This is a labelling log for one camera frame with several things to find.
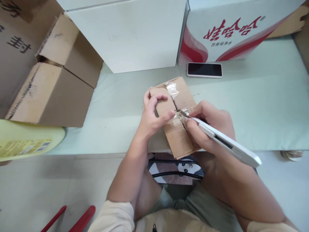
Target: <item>table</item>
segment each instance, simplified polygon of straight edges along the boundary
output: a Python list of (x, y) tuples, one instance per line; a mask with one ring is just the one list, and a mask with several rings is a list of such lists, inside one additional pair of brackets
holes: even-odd
[[(309, 75), (293, 39), (264, 41), (246, 59), (221, 62), (221, 79), (186, 76), (186, 66), (113, 74), (103, 64), (82, 128), (47, 154), (124, 153), (140, 122), (143, 95), (183, 76), (196, 102), (231, 113), (237, 141), (253, 151), (309, 150)], [(149, 152), (166, 152), (160, 130)]]

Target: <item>white utility knife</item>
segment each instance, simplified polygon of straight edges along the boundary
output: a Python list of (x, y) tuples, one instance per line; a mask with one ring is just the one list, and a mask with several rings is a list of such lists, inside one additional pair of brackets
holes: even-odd
[(186, 118), (192, 118), (193, 120), (195, 120), (198, 123), (199, 128), (205, 134), (207, 134), (210, 138), (212, 138), (218, 144), (224, 147), (232, 156), (234, 156), (240, 162), (246, 165), (250, 165), (254, 168), (257, 168), (262, 164), (260, 158), (255, 153), (249, 151), (247, 148), (243, 147), (230, 137), (226, 136), (225, 134), (221, 133), (220, 131), (216, 130), (212, 126), (208, 125), (207, 123), (196, 117), (190, 117), (189, 114), (186, 114), (181, 110), (179, 110), (179, 112)]

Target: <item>smartphone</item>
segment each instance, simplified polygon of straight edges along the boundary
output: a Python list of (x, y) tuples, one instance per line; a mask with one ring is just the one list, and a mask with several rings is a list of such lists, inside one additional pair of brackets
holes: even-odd
[(217, 63), (188, 63), (187, 76), (221, 78), (222, 65)]

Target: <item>hand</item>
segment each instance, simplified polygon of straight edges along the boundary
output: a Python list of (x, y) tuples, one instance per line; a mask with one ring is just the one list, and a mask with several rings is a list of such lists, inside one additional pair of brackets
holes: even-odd
[(138, 126), (136, 134), (141, 138), (150, 139), (164, 124), (175, 116), (175, 112), (170, 110), (159, 118), (155, 115), (155, 106), (159, 99), (167, 99), (164, 94), (155, 94), (150, 96), (149, 90), (144, 95), (144, 111), (141, 122)]
[[(218, 110), (210, 102), (203, 100), (189, 115), (191, 117), (197, 117), (207, 122), (213, 128), (236, 141), (233, 122), (229, 112)], [(214, 155), (221, 155), (226, 152), (226, 150), (221, 147), (221, 145), (211, 139), (198, 127), (198, 124), (195, 120), (187, 119), (187, 127), (192, 137), (201, 148)]]

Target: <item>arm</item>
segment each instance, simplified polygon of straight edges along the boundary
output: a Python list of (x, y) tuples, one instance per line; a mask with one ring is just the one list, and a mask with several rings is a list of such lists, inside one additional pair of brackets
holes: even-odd
[(135, 209), (136, 198), (147, 163), (148, 141), (175, 115), (174, 111), (169, 111), (157, 118), (155, 105), (159, 99), (167, 99), (167, 96), (158, 94), (150, 97), (149, 90), (144, 95), (144, 111), (140, 125), (107, 194), (107, 200), (111, 202), (130, 202)]
[[(232, 119), (227, 111), (218, 110), (209, 102), (201, 101), (190, 116), (206, 121), (212, 127), (236, 140)], [(228, 198), (226, 203), (234, 209), (244, 231), (251, 221), (287, 222), (278, 202), (252, 167), (241, 163), (230, 155), (223, 147), (203, 133), (194, 120), (188, 119), (187, 126), (195, 141), (203, 149), (213, 153), (218, 160), (219, 179)]]

